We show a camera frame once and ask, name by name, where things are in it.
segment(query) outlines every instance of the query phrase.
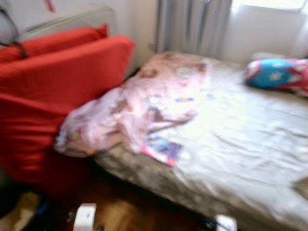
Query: bedspread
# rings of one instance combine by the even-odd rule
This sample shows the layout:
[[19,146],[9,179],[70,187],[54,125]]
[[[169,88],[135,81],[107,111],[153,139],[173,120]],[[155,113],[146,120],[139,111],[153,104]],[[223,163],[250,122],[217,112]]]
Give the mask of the bedspread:
[[72,111],[55,149],[86,157],[118,143],[139,153],[149,132],[191,120],[198,113],[210,65],[161,53],[121,87]]

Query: red cushion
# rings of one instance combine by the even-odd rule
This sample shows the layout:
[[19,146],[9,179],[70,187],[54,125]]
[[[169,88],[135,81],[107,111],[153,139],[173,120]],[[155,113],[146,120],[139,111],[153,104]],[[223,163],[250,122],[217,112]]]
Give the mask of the red cushion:
[[[92,27],[78,28],[34,38],[21,42],[30,57],[61,51],[84,43],[107,37],[107,25],[95,29]],[[21,53],[16,46],[9,46],[0,50],[0,64],[21,59]]]
[[116,36],[1,65],[0,163],[16,180],[58,197],[83,179],[83,160],[53,139],[72,109],[122,83],[133,47]]

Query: gray curtain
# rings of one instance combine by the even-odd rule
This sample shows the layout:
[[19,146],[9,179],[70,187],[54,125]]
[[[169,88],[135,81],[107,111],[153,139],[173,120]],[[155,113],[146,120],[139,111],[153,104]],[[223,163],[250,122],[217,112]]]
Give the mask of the gray curtain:
[[221,58],[232,0],[159,0],[157,52]]

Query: black cord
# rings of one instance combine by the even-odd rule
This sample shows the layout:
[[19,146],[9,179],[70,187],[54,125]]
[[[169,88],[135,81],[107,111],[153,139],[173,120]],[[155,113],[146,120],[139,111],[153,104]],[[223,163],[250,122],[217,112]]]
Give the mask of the black cord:
[[20,50],[21,56],[23,58],[27,58],[28,54],[25,51],[24,47],[19,42],[17,42],[15,40],[19,36],[18,29],[17,29],[15,23],[13,22],[13,20],[7,14],[6,10],[1,5],[0,5],[0,13],[2,13],[4,15],[4,18],[8,21],[8,24],[10,25],[11,30],[14,32],[13,39],[12,39],[12,41],[9,44],[0,42],[0,45],[3,46],[3,47],[7,47],[9,45],[15,45]]

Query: mattress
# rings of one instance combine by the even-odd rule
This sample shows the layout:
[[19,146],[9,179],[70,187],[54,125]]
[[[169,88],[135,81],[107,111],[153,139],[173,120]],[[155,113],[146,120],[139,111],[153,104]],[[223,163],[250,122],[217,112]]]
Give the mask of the mattress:
[[241,64],[208,59],[211,88],[192,121],[156,132],[184,147],[175,167],[118,145],[95,161],[110,174],[241,230],[307,230],[307,100],[242,84]]

